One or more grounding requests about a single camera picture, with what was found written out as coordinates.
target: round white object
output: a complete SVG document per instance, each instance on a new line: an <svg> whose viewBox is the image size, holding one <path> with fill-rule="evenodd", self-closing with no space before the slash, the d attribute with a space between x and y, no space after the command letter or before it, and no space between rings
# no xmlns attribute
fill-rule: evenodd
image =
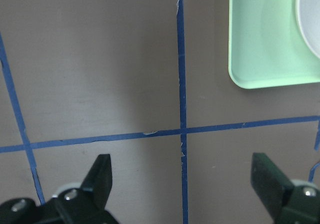
<svg viewBox="0 0 320 224"><path fill-rule="evenodd" d="M320 0L296 0L296 18L309 49L320 58Z"/></svg>

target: silver screw head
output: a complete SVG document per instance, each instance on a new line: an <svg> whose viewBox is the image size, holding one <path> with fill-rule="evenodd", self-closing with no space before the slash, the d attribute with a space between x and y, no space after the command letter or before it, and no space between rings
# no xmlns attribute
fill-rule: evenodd
<svg viewBox="0 0 320 224"><path fill-rule="evenodd" d="M69 191L67 194L64 195L65 196L64 198L66 200L72 200L72 199L76 198L77 195L78 195L77 190L72 189L71 191Z"/></svg>
<svg viewBox="0 0 320 224"><path fill-rule="evenodd" d="M20 201L18 201L16 204L14 204L11 207L11 210L14 211L14 212L17 212L17 211L22 210L23 208L25 208L26 205L27 204L26 204L25 199L21 199Z"/></svg>
<svg viewBox="0 0 320 224"><path fill-rule="evenodd" d="M317 191L314 188L309 187L309 186L304 187L303 188L303 192L307 196L312 196L313 197L313 196L317 195Z"/></svg>

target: mint green plastic tray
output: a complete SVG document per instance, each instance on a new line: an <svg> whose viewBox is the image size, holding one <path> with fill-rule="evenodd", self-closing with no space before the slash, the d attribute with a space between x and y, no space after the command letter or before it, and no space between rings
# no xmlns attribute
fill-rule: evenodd
<svg viewBox="0 0 320 224"><path fill-rule="evenodd" d="M296 0L230 0L229 74L245 89L320 82L320 59L296 22Z"/></svg>

